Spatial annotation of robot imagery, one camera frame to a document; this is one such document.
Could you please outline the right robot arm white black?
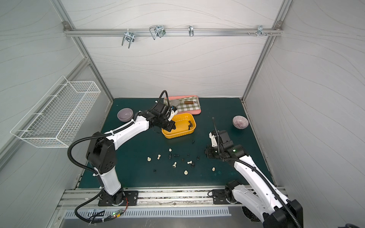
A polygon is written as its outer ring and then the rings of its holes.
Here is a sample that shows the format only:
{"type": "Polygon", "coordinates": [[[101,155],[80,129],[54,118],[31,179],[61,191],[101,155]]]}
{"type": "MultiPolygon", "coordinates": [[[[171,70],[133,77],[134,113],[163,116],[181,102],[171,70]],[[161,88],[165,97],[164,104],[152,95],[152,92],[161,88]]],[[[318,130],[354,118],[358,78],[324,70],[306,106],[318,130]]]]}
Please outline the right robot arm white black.
{"type": "Polygon", "coordinates": [[[224,190],[229,204],[240,203],[250,220],[265,228],[302,228],[303,207],[271,183],[257,167],[242,145],[234,145],[227,131],[216,128],[209,133],[211,144],[205,149],[207,158],[228,163],[251,186],[249,190],[238,181],[228,183],[224,190]]]}

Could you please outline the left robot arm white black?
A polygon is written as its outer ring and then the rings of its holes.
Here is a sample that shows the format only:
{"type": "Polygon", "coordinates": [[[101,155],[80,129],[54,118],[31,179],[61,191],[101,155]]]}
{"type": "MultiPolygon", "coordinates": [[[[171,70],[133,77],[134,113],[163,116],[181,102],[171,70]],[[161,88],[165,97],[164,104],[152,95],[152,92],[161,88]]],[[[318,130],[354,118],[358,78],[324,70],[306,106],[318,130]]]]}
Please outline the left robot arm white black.
{"type": "Polygon", "coordinates": [[[177,108],[170,103],[165,104],[162,96],[169,98],[167,91],[162,91],[155,105],[143,112],[137,112],[132,119],[114,130],[110,130],[104,134],[100,132],[94,133],[92,136],[85,137],[73,142],[67,149],[68,159],[76,166],[90,171],[97,177],[101,190],[93,198],[78,205],[74,213],[76,217],[89,225],[112,221],[125,213],[125,210],[118,210],[106,218],[97,218],[95,215],[85,218],[81,216],[78,210],[100,198],[106,200],[113,206],[119,206],[128,202],[128,198],[124,193],[124,189],[118,179],[116,172],[117,155],[116,152],[120,146],[132,139],[139,133],[147,131],[154,126],[162,128],[168,132],[176,129],[175,121],[172,118],[177,115],[177,108]],[[89,141],[89,147],[86,153],[86,159],[91,167],[77,162],[73,155],[72,149],[79,143],[89,141]]]}

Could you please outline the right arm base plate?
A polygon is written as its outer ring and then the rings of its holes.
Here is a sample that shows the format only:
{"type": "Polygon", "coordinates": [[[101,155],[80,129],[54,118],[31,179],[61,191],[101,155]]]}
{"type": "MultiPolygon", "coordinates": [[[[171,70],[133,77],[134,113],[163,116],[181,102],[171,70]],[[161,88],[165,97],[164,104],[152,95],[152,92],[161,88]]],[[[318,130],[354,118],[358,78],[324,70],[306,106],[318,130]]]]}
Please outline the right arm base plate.
{"type": "Polygon", "coordinates": [[[213,189],[207,195],[212,198],[214,205],[239,204],[229,189],[213,189]]]}

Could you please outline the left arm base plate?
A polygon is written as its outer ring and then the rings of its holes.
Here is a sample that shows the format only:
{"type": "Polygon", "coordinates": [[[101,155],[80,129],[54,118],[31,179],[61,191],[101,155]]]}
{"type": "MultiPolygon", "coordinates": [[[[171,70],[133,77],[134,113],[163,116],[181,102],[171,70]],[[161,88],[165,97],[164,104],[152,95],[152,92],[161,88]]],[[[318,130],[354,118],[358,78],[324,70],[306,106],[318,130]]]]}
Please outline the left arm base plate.
{"type": "Polygon", "coordinates": [[[124,191],[120,190],[115,195],[109,195],[107,192],[103,192],[100,196],[98,206],[136,206],[139,191],[124,191]]]}

